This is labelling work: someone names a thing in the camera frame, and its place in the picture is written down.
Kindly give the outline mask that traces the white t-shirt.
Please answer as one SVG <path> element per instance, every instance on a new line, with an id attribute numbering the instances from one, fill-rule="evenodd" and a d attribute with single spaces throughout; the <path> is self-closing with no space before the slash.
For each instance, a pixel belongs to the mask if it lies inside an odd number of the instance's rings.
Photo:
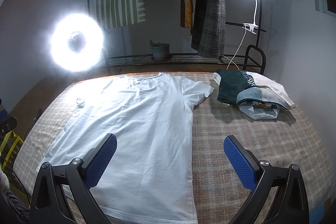
<path id="1" fill-rule="evenodd" d="M 193 195 L 193 109 L 213 92 L 201 81 L 160 73 L 90 86 L 47 150 L 68 164 L 112 133 L 117 149 L 91 193 L 102 211 L 132 223 L 197 223 Z"/>

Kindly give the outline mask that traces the black metal clothes rack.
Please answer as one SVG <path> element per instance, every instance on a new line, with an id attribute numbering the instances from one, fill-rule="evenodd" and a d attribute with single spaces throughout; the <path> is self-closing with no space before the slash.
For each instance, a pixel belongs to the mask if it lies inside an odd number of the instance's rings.
<path id="1" fill-rule="evenodd" d="M 131 66 L 145 66 L 153 65 L 154 63 L 158 64 L 222 64 L 228 65 L 229 61 L 232 59 L 230 65 L 237 65 L 237 68 L 258 68 L 260 73 L 263 74 L 266 66 L 266 57 L 264 51 L 259 48 L 260 32 L 266 32 L 266 30 L 261 29 L 260 27 L 255 27 L 257 32 L 257 39 L 255 45 L 250 44 L 247 46 L 247 49 L 244 55 L 221 55 L 217 59 L 209 59 L 205 57 L 200 57 L 197 53 L 169 53 L 167 59 L 164 60 L 155 60 L 152 53 L 144 55 L 127 55 L 127 56 L 117 56 L 117 57 L 107 57 L 106 53 L 103 52 L 105 66 L 108 70 L 108 73 L 111 73 L 111 68 L 113 67 L 131 67 Z M 253 49 L 260 53 L 261 55 L 261 64 L 259 64 L 254 58 L 250 57 L 249 52 Z"/>

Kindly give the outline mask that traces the yellow crate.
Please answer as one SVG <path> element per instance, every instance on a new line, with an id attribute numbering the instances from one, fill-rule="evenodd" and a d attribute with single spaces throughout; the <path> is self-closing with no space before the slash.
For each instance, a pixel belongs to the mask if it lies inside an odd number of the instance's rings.
<path id="1" fill-rule="evenodd" d="M 7 165 L 13 167 L 15 159 L 23 145 L 23 140 L 14 131 L 8 132 L 1 137 L 1 167 L 5 169 Z"/>

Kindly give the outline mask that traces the light blue folded garment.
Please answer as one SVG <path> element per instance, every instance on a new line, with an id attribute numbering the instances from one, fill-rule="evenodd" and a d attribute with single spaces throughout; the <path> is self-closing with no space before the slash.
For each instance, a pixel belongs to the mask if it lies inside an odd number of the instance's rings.
<path id="1" fill-rule="evenodd" d="M 276 119 L 280 110 L 264 99 L 262 89 L 251 87 L 241 91 L 236 98 L 239 110 L 253 120 Z"/>

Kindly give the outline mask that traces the white folded garment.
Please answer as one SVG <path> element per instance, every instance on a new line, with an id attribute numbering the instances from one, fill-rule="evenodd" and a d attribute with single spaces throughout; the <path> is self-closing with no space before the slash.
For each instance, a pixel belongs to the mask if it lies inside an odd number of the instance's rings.
<path id="1" fill-rule="evenodd" d="M 247 72 L 247 74 L 252 76 L 257 87 L 264 87 L 272 90 L 272 92 L 274 92 L 278 97 L 286 102 L 286 104 L 289 106 L 289 109 L 294 106 L 294 102 L 289 98 L 288 93 L 281 84 L 259 73 Z"/>

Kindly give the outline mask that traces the dark green folded garment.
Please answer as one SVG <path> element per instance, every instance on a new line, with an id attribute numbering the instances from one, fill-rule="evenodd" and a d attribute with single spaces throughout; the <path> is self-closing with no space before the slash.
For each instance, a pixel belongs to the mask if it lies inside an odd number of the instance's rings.
<path id="1" fill-rule="evenodd" d="M 217 70 L 216 73 L 220 76 L 217 100 L 221 103 L 236 105 L 240 92 L 256 86 L 253 77 L 246 71 Z"/>

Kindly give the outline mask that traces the green potted plant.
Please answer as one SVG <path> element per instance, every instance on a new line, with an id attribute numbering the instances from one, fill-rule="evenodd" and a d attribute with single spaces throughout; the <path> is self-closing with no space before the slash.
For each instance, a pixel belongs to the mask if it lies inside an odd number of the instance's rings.
<path id="1" fill-rule="evenodd" d="M 170 44 L 149 41 L 151 53 L 155 61 L 164 61 L 170 58 Z"/>

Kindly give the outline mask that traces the grey plaid hanging coat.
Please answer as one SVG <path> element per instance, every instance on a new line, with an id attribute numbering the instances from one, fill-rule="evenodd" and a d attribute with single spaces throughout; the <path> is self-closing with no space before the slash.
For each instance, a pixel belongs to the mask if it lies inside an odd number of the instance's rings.
<path id="1" fill-rule="evenodd" d="M 191 47 L 201 57 L 216 59 L 224 53 L 226 0 L 196 0 Z"/>

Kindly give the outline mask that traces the orange patterned hanging garment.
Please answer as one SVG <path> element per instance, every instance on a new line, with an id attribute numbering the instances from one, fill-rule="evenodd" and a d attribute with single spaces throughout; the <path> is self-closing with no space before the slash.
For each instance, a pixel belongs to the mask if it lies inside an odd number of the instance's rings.
<path id="1" fill-rule="evenodd" d="M 180 11 L 180 26 L 192 30 L 194 12 L 193 0 L 181 0 Z"/>

